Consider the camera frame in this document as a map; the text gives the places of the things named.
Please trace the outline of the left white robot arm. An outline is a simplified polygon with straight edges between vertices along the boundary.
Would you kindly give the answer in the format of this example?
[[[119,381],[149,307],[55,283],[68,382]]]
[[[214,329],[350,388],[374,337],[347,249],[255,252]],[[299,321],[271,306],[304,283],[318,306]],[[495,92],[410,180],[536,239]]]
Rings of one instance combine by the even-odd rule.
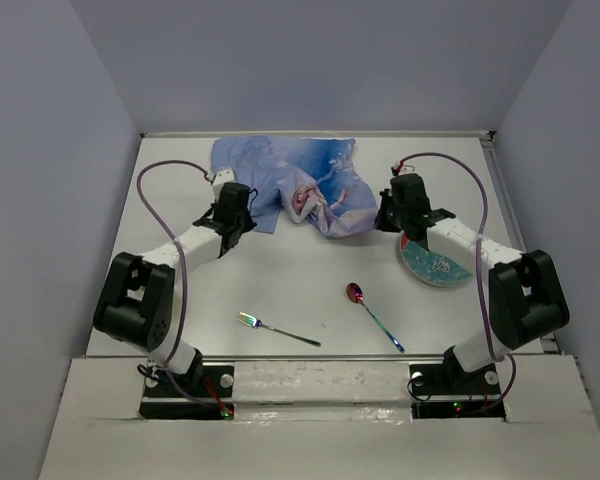
[[[234,248],[256,223],[255,188],[234,181],[216,188],[210,209],[183,234],[144,254],[111,261],[93,315],[95,330],[145,354],[170,387],[192,399],[203,378],[203,356],[183,339],[188,275]]]

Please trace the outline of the blue princess print cloth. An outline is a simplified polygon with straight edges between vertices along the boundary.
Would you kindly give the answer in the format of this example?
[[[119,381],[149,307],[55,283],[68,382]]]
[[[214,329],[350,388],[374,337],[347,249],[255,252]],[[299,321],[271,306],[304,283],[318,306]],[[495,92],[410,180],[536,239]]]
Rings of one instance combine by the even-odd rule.
[[[356,172],[356,140],[242,136],[216,140],[211,168],[230,169],[257,191],[250,207],[260,233],[272,234],[279,213],[336,239],[371,230],[378,212],[369,185]]]

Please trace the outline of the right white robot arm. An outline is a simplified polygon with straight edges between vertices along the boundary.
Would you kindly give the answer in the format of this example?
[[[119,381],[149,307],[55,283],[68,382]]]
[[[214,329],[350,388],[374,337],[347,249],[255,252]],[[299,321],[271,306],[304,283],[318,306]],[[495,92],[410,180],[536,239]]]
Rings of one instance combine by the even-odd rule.
[[[441,255],[474,275],[482,325],[449,347],[439,364],[415,378],[420,401],[466,390],[491,364],[570,321],[551,256],[501,245],[466,226],[445,209],[432,209],[423,178],[398,174],[381,193],[376,229],[400,232],[427,252]]]

